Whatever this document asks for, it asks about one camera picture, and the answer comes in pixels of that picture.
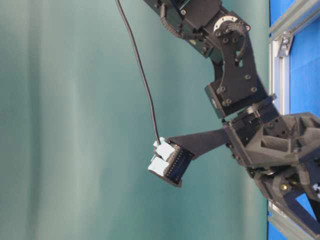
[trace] black robotic arm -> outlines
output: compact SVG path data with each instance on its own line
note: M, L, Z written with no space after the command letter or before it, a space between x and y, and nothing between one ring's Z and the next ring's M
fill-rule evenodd
M320 119L279 114L257 74L251 27L221 0L144 1L171 34L212 61L215 79L205 92L223 126L155 142L149 171L180 187L192 160L226 144L262 194L320 240ZM302 194L316 219L297 202Z

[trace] green fabric backdrop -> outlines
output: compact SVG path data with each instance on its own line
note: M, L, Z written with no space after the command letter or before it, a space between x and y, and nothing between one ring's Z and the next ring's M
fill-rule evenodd
M220 128L209 60L142 0L122 2L160 135ZM267 84L267 1L224 6L251 24ZM113 0L3 0L0 20L0 239L266 238L266 201L225 147L192 162L182 189L148 173L149 106Z

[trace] black cable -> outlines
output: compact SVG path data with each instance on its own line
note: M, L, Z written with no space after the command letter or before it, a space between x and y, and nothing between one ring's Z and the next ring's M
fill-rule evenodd
M231 23L227 27L227 30L229 32L236 31L240 34L240 36L243 36L243 38L244 38L241 50L240 50L238 56L236 56L236 58L235 58L236 62L240 62L240 60L244 57L246 50L247 50L247 47L248 47L248 43L249 43L248 31L247 31L243 22Z
M195 40L201 39L203 37L202 33L191 33L191 32L180 32L177 31L171 24L167 21L167 6L162 4L160 7L160 20L163 26L171 33L173 36L183 39L183 40Z
M151 118L152 118L152 124L153 124L155 138L156 138L156 141L157 141L158 145L160 145L161 143L160 143L160 138L159 138L159 133L158 133L158 127L157 127L154 103L152 101L149 85L148 85L147 78L146 78L146 75L145 75L145 71L144 71L144 68L143 68L142 63L141 63L141 59L140 59L140 55L139 55L139 52L138 52L137 44L136 44L136 41L135 41L135 37L134 37L134 34L132 33L131 27L130 27L130 25L128 23L128 20L126 18L124 10L123 10L123 8L121 6L120 0L115 0L115 3L116 3L116 5L117 5L117 7L119 9L119 12L121 14L122 20L123 20L123 22L124 22L124 24L126 26L126 29L128 30L128 33L129 33L129 37L130 37L130 40L131 40L131 43L132 43L132 46L133 46L133 50L134 50L134 54L135 54L135 57L136 57L136 61L138 63L140 74L141 74L141 77L142 77L142 80L143 80L143 84L144 84L144 88L145 88L145 91L146 91L146 95L148 97L148 101L149 101L149 104L150 104Z

